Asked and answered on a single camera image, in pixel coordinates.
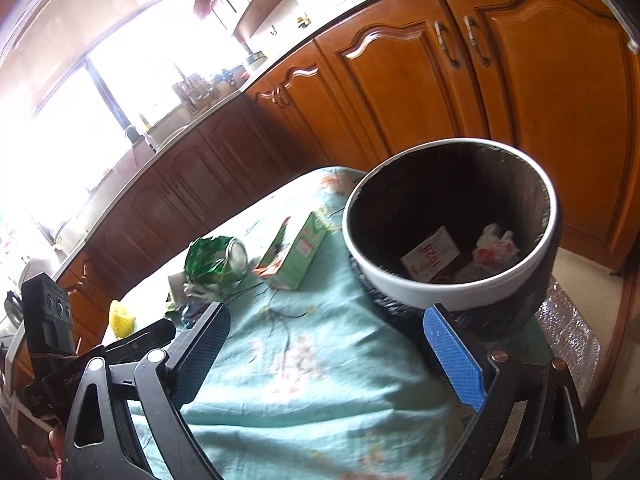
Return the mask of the crushed green soda can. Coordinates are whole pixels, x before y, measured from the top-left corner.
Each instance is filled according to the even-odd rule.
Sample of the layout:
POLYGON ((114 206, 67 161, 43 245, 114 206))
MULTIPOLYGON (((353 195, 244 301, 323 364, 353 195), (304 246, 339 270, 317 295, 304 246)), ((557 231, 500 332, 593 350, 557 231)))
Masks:
POLYGON ((203 286, 226 286, 242 281, 248 271, 244 244, 233 236, 199 237, 186 253, 186 279, 203 286))

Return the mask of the green milk carton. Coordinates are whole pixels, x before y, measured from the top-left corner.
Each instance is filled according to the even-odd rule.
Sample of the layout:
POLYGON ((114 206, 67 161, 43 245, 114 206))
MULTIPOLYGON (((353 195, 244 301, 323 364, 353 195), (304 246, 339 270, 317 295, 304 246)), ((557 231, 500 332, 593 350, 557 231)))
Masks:
POLYGON ((326 225, 315 211, 286 217, 253 274, 273 289, 295 292, 326 237, 326 225))

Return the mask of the grey kitchen countertop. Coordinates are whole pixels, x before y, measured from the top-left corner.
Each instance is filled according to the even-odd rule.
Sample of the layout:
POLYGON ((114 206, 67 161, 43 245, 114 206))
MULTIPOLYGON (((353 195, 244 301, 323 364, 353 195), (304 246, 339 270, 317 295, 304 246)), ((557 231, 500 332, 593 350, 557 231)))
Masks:
POLYGON ((145 140, 142 140, 134 145, 133 148, 130 148, 118 163, 104 174, 103 179, 92 191, 88 200, 85 200, 81 204, 78 214, 70 219, 70 226, 62 227, 60 235, 62 242, 54 245, 56 255, 52 258, 50 264, 50 275, 52 278, 60 276, 66 266, 68 266, 78 252, 81 251, 91 230, 100 223, 100 219, 106 214, 108 207, 111 206, 112 201, 118 193, 120 193, 123 188, 126 188, 129 182, 131 182, 137 174, 140 174, 145 167, 152 165, 154 159, 160 156, 160 152, 163 151, 164 148, 167 148, 170 142, 180 139, 186 134, 186 130, 199 124, 209 115, 213 114, 215 110, 218 110, 218 108, 221 108, 224 104, 227 104, 239 96, 241 92, 247 90, 248 87, 258 81, 260 77, 265 76, 270 68, 280 63, 280 61, 302 44, 306 44, 307 41, 320 34, 323 29, 332 26, 343 18, 346 18, 347 15, 375 1, 378 0, 330 1, 320 8, 318 21, 311 23, 311 25, 303 29, 302 32, 291 32, 287 34, 284 37, 282 46, 274 51, 273 56, 262 60, 254 73, 237 76, 235 78, 236 85, 233 87, 228 84, 222 84, 220 86, 221 96, 207 104, 202 110, 191 115, 187 113, 186 109, 182 106, 176 108, 176 110, 171 113, 171 119, 176 122, 178 126, 170 131, 160 127, 159 138, 153 139, 151 143, 146 143, 145 140))

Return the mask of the white round trash bin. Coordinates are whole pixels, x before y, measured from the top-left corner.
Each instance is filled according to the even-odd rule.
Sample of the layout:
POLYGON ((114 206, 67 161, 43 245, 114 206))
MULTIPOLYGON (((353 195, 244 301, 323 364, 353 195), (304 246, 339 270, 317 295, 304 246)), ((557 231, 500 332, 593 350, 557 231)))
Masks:
POLYGON ((548 174, 525 153, 455 138, 408 148, 371 170, 350 194, 342 227, 350 254, 377 290, 409 307, 443 304, 454 312, 498 304, 532 284, 555 257, 562 208, 548 174), (491 223, 513 233, 520 254, 489 278, 421 283, 401 262, 438 229, 466 252, 491 223))

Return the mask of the black trash bag liner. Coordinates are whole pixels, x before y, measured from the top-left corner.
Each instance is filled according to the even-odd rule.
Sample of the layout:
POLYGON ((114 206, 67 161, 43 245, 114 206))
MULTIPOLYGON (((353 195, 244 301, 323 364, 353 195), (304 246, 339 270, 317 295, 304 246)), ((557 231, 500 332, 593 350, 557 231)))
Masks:
MULTIPOLYGON (((399 251, 415 242, 420 231, 427 226, 434 229, 443 224, 458 244, 469 248, 472 235, 480 230, 480 222, 488 218, 490 211, 474 203, 460 203, 433 210, 423 220, 406 219, 406 214, 403 210, 387 207, 380 212, 362 212, 357 205, 348 207, 343 214, 344 237, 352 238, 355 242, 363 240, 365 248, 373 248, 382 255, 383 269, 392 272, 394 278, 404 281, 408 280, 409 275, 401 269, 399 251)), ((549 247, 542 251, 541 262, 534 265, 532 275, 518 285, 512 294, 498 301, 483 304, 480 301, 480 293, 472 292, 471 303, 464 309, 460 309, 453 299, 438 301, 448 309, 464 330, 475 334, 482 341, 497 341, 517 332, 547 297, 551 268, 562 235, 562 225, 563 211, 558 207, 549 247)), ((364 275, 362 265, 354 256, 350 256, 349 261, 356 277, 363 284, 384 320, 408 337, 416 338, 418 318, 430 304, 421 300, 416 307, 411 307, 385 295, 364 275)))

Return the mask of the wooden kitchen cabinets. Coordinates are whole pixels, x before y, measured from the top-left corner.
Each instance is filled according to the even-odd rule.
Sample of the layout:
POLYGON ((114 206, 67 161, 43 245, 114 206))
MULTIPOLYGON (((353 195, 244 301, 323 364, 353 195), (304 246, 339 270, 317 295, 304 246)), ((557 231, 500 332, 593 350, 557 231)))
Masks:
POLYGON ((536 159, 563 206, 563 247, 618 269, 639 233, 639 59, 629 44, 602 0, 378 0, 347 15, 170 142, 115 198, 58 276, 75 349, 101 341, 112 300, 290 177, 368 170, 458 136, 536 159))

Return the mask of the yellow foam fruit net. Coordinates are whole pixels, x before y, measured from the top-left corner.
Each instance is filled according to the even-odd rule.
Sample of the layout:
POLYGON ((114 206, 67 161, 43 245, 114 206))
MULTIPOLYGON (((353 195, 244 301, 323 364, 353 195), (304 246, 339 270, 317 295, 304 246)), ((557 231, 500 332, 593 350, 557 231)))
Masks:
POLYGON ((136 318, 118 300, 111 302, 108 311, 108 326, 118 339, 126 338, 134 332, 136 318))

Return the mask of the teal floral tablecloth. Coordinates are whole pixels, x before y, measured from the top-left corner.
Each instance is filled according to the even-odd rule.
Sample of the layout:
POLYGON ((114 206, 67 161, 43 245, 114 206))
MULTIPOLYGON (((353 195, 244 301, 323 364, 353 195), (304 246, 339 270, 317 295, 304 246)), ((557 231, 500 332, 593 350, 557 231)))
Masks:
POLYGON ((454 396, 352 270, 342 212, 360 172, 311 171, 224 222, 252 260, 308 212, 326 237, 294 292, 249 275, 230 334, 182 416, 227 479, 428 479, 463 431, 454 396))

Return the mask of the crumpled white red wrapper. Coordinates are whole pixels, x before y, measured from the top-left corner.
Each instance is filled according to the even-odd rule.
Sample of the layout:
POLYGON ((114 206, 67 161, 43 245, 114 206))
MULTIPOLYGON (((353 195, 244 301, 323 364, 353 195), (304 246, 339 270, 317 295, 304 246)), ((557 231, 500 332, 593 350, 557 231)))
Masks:
POLYGON ((518 262, 520 250, 513 240, 513 232, 503 231, 497 223, 488 224, 476 242, 473 261, 486 268, 510 266, 518 262))

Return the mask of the white red paper wrapper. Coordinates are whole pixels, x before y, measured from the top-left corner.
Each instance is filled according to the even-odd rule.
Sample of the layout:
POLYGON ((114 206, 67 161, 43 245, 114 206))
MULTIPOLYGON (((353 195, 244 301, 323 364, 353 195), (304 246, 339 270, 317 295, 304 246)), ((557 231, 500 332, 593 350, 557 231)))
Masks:
POLYGON ((460 255, 460 250, 444 226, 401 259, 409 275, 416 281, 428 283, 460 255))

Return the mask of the knife block with utensils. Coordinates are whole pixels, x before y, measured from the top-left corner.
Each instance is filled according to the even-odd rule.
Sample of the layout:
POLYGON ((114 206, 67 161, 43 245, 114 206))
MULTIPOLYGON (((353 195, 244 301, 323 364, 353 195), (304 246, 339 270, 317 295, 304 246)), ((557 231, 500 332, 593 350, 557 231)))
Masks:
POLYGON ((182 79, 172 85, 172 90, 191 114, 204 110, 216 99, 216 88, 199 74, 189 76, 181 74, 181 76, 182 79))

